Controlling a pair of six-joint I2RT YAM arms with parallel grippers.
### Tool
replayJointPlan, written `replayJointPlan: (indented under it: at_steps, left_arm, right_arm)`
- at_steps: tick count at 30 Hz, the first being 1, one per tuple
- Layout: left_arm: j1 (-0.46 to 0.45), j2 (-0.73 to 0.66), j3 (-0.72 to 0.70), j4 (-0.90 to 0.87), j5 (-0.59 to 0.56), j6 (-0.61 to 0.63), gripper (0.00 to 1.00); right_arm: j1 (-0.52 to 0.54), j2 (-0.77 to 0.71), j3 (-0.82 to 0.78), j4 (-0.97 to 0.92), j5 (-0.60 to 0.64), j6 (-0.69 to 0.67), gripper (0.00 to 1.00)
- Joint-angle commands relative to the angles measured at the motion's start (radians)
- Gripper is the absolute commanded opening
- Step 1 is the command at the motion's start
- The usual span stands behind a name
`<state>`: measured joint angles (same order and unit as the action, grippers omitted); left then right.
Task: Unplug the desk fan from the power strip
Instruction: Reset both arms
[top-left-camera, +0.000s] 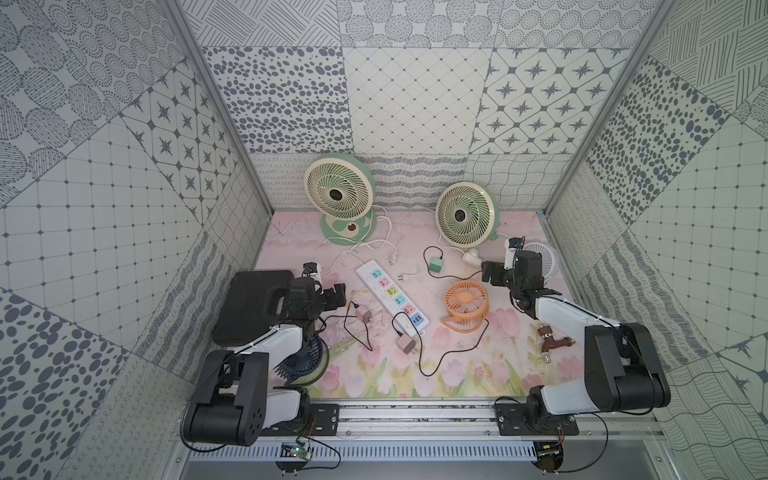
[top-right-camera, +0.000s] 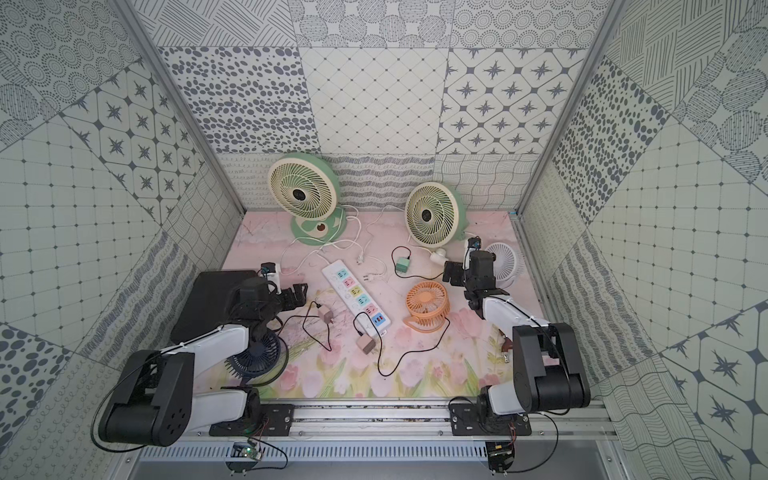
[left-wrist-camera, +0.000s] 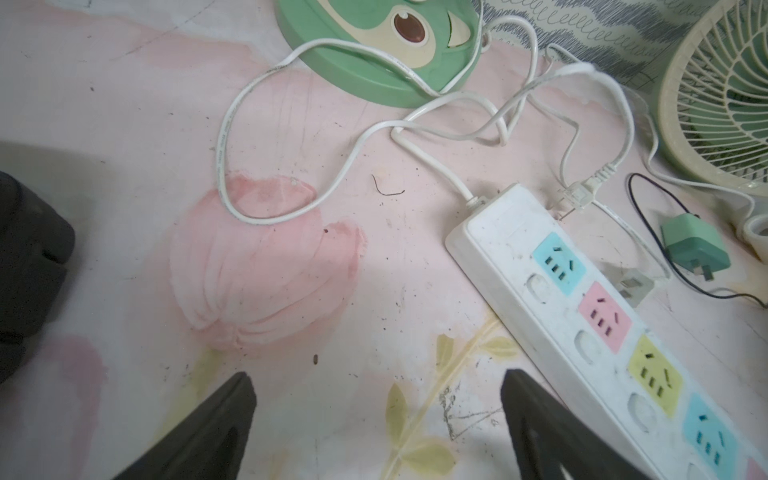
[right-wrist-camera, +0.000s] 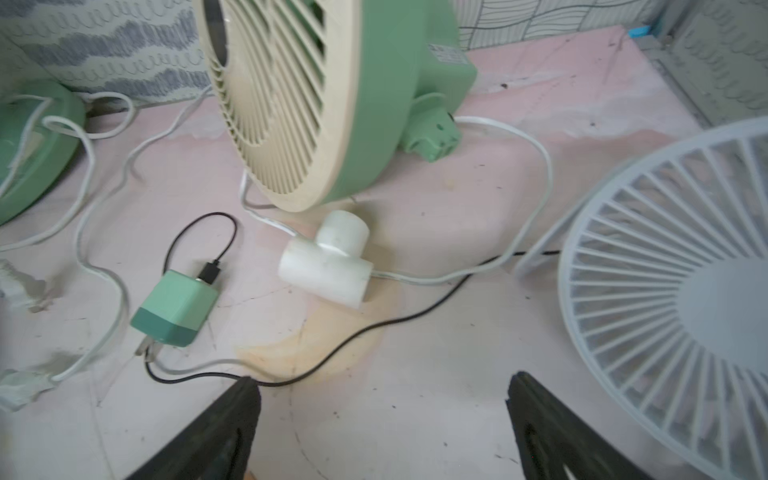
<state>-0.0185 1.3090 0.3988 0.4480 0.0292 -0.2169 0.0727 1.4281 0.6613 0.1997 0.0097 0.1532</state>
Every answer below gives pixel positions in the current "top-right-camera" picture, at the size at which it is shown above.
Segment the green USB adapter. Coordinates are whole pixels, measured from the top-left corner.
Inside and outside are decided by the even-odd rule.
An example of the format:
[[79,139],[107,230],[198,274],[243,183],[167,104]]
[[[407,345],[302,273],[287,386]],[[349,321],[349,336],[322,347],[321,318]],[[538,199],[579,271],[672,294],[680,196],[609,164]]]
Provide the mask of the green USB adapter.
[[409,257],[400,257],[395,261],[395,270],[398,273],[406,273],[410,266]]

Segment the white power strip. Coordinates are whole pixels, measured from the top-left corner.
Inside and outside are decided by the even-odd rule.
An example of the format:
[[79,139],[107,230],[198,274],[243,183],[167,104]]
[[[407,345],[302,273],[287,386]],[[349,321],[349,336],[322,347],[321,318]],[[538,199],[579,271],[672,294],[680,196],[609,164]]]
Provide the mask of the white power strip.
[[342,260],[323,267],[321,273],[370,336],[386,334],[391,319]]

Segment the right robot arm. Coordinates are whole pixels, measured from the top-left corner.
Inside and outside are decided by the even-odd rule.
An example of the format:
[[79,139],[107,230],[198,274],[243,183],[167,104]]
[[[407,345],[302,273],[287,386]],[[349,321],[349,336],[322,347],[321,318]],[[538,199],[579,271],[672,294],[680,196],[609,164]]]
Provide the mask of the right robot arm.
[[444,282],[464,289],[468,306],[512,342],[512,379],[486,386],[478,395],[481,410],[496,416],[584,408],[591,391],[573,328],[550,323],[519,306],[496,285],[496,256],[469,249],[462,262],[448,261]]

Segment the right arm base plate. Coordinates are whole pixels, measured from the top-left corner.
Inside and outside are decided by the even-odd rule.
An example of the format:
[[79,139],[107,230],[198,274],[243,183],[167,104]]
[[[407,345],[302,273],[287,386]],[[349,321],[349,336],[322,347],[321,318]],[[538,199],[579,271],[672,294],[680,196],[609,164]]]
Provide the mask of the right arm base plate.
[[460,399],[448,405],[454,436],[493,436],[510,439],[532,434],[528,417],[521,414],[496,415],[485,406]]

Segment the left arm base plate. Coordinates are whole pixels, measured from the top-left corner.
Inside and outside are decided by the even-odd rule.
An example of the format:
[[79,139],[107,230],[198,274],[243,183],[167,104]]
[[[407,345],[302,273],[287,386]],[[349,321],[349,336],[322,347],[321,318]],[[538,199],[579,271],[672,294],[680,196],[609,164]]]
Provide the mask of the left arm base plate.
[[244,415],[232,421],[212,425],[211,437],[287,437],[293,424],[293,404],[261,404],[247,407]]

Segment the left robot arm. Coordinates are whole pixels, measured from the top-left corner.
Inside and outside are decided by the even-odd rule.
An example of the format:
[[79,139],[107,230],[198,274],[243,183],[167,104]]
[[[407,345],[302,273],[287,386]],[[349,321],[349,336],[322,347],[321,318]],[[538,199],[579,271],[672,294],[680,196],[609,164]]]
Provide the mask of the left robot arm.
[[285,436],[291,405],[267,407],[260,388],[285,371],[289,348],[271,328],[307,303],[308,286],[281,288],[276,273],[209,271],[193,283],[173,345],[139,350],[97,407],[92,443],[109,453],[167,447],[189,433]]

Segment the pink USB adapter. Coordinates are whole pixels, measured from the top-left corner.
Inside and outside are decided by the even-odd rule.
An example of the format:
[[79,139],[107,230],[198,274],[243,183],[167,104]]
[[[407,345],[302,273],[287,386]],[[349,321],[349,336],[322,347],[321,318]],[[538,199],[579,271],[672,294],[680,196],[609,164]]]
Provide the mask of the pink USB adapter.
[[376,341],[367,334],[362,334],[356,340],[356,346],[365,354],[370,354],[376,347]]
[[331,325],[333,323],[334,314],[329,307],[325,305],[320,306],[317,309],[317,315],[318,315],[318,318],[321,321],[323,321],[326,325]]

